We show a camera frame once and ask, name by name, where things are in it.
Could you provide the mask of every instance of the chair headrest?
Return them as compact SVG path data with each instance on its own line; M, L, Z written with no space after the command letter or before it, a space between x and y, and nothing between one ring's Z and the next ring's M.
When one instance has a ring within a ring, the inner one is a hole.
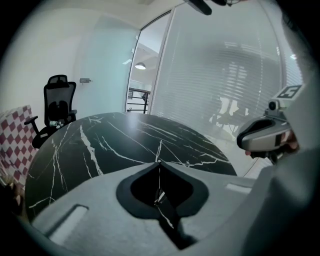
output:
M51 76L48 80L47 85L45 86L46 89L52 90L56 88L68 88L68 78L65 74L57 74Z

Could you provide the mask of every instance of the black marble table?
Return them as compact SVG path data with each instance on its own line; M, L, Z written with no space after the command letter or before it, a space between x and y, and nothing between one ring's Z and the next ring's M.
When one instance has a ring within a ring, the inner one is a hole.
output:
M157 161L236 175L214 144L183 124L149 114L93 115L62 127L35 155L25 186L28 218L90 178Z

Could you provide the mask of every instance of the red and white checkered fabric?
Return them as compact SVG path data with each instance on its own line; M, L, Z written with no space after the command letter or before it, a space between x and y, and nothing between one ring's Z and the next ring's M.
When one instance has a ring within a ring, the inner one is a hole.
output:
M31 117L29 105L0 115L0 175L13 176L23 187L26 184L30 163L37 152L32 147L36 132L31 124L24 125Z

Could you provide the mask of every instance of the black mesh office chair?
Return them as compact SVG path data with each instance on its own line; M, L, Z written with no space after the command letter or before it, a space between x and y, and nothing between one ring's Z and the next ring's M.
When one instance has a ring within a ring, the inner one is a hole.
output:
M25 125L32 124L36 133L32 146L39 149L41 145L59 128L76 119L76 110L72 110L72 100L76 90L75 82L68 82L67 76L63 74L54 75L49 78L43 88L44 93L44 124L45 128L38 130L34 116L24 122Z

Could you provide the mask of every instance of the glass wall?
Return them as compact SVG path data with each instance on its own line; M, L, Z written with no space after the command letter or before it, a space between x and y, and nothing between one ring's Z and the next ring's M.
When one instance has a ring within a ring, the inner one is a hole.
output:
M175 8L151 114L205 135L244 176L256 159L245 156L236 137L282 87L279 45L259 2L231 8L207 3L210 16L187 4Z

